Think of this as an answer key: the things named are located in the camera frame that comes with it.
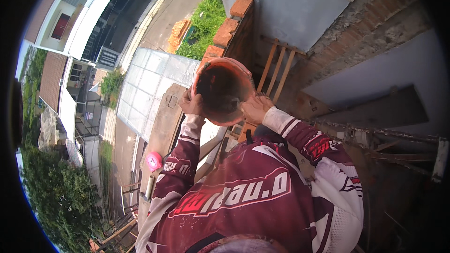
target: translucent roof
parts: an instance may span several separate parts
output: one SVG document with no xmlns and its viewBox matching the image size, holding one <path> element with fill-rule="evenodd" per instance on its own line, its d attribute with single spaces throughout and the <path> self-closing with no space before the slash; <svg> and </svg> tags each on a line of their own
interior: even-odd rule
<svg viewBox="0 0 450 253">
<path fill-rule="evenodd" d="M 199 60 L 137 48 L 125 75 L 117 117 L 149 141 L 162 95 L 173 84 L 191 86 Z"/>
</svg>

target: pink tape measure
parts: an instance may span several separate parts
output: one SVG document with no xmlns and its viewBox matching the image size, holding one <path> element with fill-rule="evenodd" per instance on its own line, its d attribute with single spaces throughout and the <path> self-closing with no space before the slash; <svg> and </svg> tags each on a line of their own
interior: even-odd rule
<svg viewBox="0 0 450 253">
<path fill-rule="evenodd" d="M 155 172 L 156 169 L 162 167 L 162 157 L 159 153 L 152 151 L 145 158 L 150 171 Z"/>
</svg>

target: hand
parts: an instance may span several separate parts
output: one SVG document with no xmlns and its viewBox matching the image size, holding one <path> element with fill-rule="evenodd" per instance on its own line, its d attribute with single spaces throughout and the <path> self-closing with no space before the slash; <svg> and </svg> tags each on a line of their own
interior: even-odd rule
<svg viewBox="0 0 450 253">
<path fill-rule="evenodd" d="M 262 124 L 266 112 L 275 106 L 264 93 L 257 93 L 257 96 L 250 97 L 246 102 L 241 103 L 240 109 L 245 119 L 252 124 Z"/>
<path fill-rule="evenodd" d="M 191 88 L 183 93 L 180 100 L 180 107 L 187 115 L 203 115 L 203 97 L 201 94 L 196 94 L 194 98 L 191 96 Z"/>
</svg>

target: maroon jersey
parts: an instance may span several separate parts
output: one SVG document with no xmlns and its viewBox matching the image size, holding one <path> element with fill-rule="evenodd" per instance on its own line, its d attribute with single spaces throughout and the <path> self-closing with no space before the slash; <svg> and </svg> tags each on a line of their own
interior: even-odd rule
<svg viewBox="0 0 450 253">
<path fill-rule="evenodd" d="M 341 143 L 271 108 L 263 124 L 310 160 L 307 183 L 277 135 L 235 146 L 194 184 L 204 119 L 186 115 L 139 232 L 141 252 L 209 252 L 217 240 L 263 239 L 289 252 L 350 252 L 363 228 L 362 188 Z"/>
</svg>

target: worker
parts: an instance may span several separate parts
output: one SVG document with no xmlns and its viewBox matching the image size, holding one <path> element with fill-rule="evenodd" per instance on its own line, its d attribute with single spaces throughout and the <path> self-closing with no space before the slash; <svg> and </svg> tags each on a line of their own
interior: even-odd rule
<svg viewBox="0 0 450 253">
<path fill-rule="evenodd" d="M 341 143 L 260 94 L 240 104 L 260 125 L 194 183 L 202 96 L 183 94 L 186 118 L 157 178 L 136 241 L 143 252 L 350 252 L 363 228 L 362 187 Z M 290 143 L 315 167 L 305 180 Z"/>
</svg>

